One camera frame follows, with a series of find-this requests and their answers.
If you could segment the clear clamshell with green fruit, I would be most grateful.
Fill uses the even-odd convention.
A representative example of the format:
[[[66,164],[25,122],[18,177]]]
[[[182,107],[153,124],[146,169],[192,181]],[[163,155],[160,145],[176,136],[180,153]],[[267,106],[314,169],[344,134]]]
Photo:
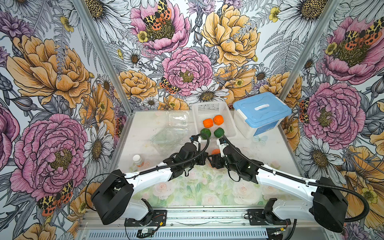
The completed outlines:
[[[150,142],[161,156],[169,157],[188,141],[188,133],[186,128],[166,127],[152,136]]]

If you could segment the green fruit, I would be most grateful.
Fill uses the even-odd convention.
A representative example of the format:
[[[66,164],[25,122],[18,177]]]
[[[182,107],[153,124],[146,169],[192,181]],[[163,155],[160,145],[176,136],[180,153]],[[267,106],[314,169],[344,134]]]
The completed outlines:
[[[216,138],[221,138],[223,135],[225,134],[225,130],[223,128],[217,128],[215,131],[214,131],[214,136]]]
[[[201,138],[203,140],[207,140],[211,137],[212,133],[211,133],[210,129],[204,128],[200,131],[200,134],[201,134]]]

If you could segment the clear clamshell container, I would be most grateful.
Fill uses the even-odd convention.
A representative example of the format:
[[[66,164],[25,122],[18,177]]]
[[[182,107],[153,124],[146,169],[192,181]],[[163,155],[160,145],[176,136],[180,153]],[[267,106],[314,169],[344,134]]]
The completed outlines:
[[[166,112],[166,128],[178,140],[188,138],[190,128],[190,112],[182,110],[172,110]]]
[[[217,145],[212,152],[208,155],[208,157],[214,157],[214,156],[219,156],[220,158],[223,158],[225,156],[224,154],[224,149],[227,147],[227,144],[221,144]]]

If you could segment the white perforated plastic basket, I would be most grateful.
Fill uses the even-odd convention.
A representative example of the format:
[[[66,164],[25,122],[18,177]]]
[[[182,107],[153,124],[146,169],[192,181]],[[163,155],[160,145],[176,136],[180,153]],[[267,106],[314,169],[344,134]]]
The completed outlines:
[[[223,133],[228,139],[237,136],[237,128],[231,111],[225,102],[205,102],[192,105],[197,134],[208,134],[216,139]]]

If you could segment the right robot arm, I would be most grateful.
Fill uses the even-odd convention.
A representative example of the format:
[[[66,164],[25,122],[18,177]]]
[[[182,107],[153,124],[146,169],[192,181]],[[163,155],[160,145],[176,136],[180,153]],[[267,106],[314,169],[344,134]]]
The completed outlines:
[[[290,175],[248,159],[238,148],[231,146],[209,156],[208,160],[213,168],[226,168],[241,180],[272,187],[295,197],[293,201],[270,198],[260,220],[273,225],[289,223],[294,219],[305,220],[316,222],[335,233],[343,231],[348,203],[330,179],[321,178],[318,181]]]

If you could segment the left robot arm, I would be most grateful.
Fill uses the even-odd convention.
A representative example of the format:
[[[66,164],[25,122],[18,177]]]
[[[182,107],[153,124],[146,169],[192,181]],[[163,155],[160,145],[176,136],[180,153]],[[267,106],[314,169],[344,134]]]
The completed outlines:
[[[103,225],[112,224],[119,218],[134,219],[147,225],[153,217],[153,209],[147,200],[135,200],[133,196],[151,186],[187,174],[195,165],[204,165],[209,143],[202,149],[199,149],[199,145],[197,142],[185,143],[179,152],[141,172],[123,173],[115,170],[108,174],[91,196]]]

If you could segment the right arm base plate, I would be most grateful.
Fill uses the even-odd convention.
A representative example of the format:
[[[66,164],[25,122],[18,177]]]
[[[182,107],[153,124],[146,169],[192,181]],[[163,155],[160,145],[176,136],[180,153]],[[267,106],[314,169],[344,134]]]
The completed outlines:
[[[248,209],[244,216],[249,220],[251,226],[289,226],[291,220],[279,219],[272,211],[262,209]]]

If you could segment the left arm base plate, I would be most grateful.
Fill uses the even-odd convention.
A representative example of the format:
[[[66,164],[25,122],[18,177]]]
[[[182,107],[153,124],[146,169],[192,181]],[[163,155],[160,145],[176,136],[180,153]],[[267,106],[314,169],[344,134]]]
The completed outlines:
[[[167,223],[167,210],[153,210],[142,220],[125,219],[125,227],[165,227]]]

